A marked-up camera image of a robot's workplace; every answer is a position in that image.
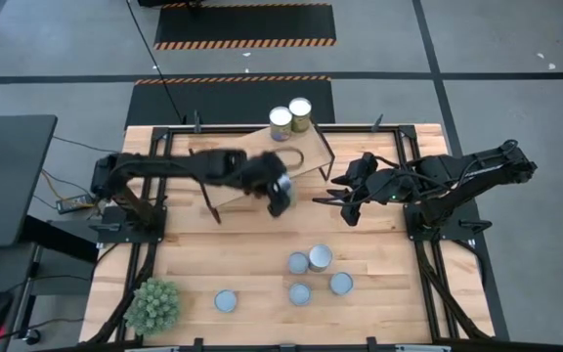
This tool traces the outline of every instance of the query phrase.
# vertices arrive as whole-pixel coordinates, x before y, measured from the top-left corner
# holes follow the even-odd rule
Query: concrete floor
[[[154,73],[124,0],[2,2],[0,76]],[[334,47],[155,54],[165,73],[429,72],[412,0],[329,3],[338,36]],[[133,6],[152,40],[159,11]],[[441,72],[563,72],[563,0],[422,0],[422,7]],[[245,52],[252,55],[247,59]],[[528,184],[492,190],[478,204],[482,218],[495,224],[486,239],[510,338],[563,343],[563,80],[548,78],[444,84],[465,154],[514,138],[539,166]],[[119,149],[132,87],[0,84],[0,114],[53,113],[58,136]],[[373,122],[381,113],[389,123],[445,122],[431,80],[334,79],[332,92],[339,123]],[[101,155],[54,141],[45,168],[87,186]],[[43,180],[36,194],[55,201]],[[30,214],[69,218],[38,201]],[[84,306],[84,296],[41,299],[33,321],[81,317]],[[46,327],[35,348],[70,346],[79,329]],[[26,347],[13,343],[10,350]]]

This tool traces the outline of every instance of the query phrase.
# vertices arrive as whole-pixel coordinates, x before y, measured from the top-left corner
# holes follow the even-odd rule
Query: black mat
[[[258,79],[258,81],[240,81]],[[288,106],[297,97],[312,102],[313,117],[318,123],[335,123],[331,82],[324,76],[245,76],[188,78],[191,81],[175,83],[168,79],[169,91],[181,114],[193,124],[193,112],[197,110],[203,124],[269,123],[269,111],[274,107]],[[134,86],[126,126],[178,125],[164,86],[159,80],[143,80]]]
[[[168,5],[161,10],[155,49],[329,46],[335,43],[333,11],[328,4],[209,5],[196,14],[183,5]]]

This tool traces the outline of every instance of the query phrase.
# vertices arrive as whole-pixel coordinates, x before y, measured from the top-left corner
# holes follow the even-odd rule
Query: spiky plant
[[[144,336],[173,328],[179,315],[175,284],[150,278],[134,294],[135,298],[124,316],[127,328]]]

